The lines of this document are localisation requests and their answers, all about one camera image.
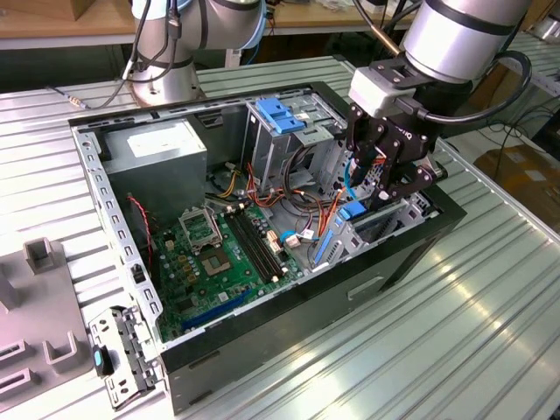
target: aluminum table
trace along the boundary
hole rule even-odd
[[[303,59],[199,73],[209,96],[325,81],[347,100],[353,68]],[[95,105],[114,83],[68,87]],[[111,109],[135,107],[123,90]],[[129,298],[95,213],[67,119],[45,90],[0,95],[0,252],[64,244],[85,321]],[[278,355],[180,418],[547,418],[560,403],[560,238],[449,146],[440,183],[468,213],[394,289]],[[91,371],[3,413],[171,418],[159,388],[113,413]]]

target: blue clip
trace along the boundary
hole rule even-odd
[[[256,108],[279,134],[291,133],[305,128],[305,123],[299,121],[290,110],[277,98],[260,99],[256,101]]]
[[[350,201],[339,210],[340,216],[345,221],[358,217],[365,212],[366,208],[359,201]]]

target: white label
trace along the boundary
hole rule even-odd
[[[199,140],[194,136],[184,122],[177,122],[170,127],[159,129],[157,134],[154,132],[134,134],[129,137],[128,142],[134,156],[141,158],[182,147],[192,149],[186,152],[200,151]]]
[[[520,164],[521,162],[525,162],[525,157],[523,157],[523,155],[517,151],[507,151],[506,155],[508,158],[510,158],[512,161],[516,162],[517,164]]]
[[[313,234],[315,232],[313,232],[310,229],[304,229],[304,231],[301,233],[301,237],[304,239],[313,239]]]
[[[542,175],[539,171],[535,171],[535,170],[525,171],[525,173],[529,178],[533,179],[534,181],[546,181],[546,177]]]

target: ram slot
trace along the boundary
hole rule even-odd
[[[234,233],[235,239],[240,243],[247,258],[259,273],[265,283],[273,281],[273,277],[280,278],[284,275],[278,261],[263,243],[255,228],[242,213],[229,214],[226,223]]]

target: workbench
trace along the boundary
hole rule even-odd
[[[353,68],[332,57],[199,72],[210,97],[324,81],[346,100]],[[115,83],[66,87],[92,105]],[[135,107],[127,90],[109,110]],[[64,244],[86,322],[130,298],[89,196],[60,95],[0,95],[0,253],[40,236]],[[541,418],[560,403],[560,238],[448,145],[439,185],[466,211],[393,289],[179,418]],[[91,371],[3,420],[112,418]],[[172,418],[161,388],[119,418]]]
[[[369,31],[355,7],[333,11],[314,1],[281,3],[274,19],[274,31],[269,22],[265,36]],[[375,13],[372,19],[379,24],[382,14]],[[399,27],[411,21],[412,17],[406,17]],[[131,44],[134,32],[134,18],[126,0],[96,0],[75,22],[16,10],[0,14],[0,50]]]

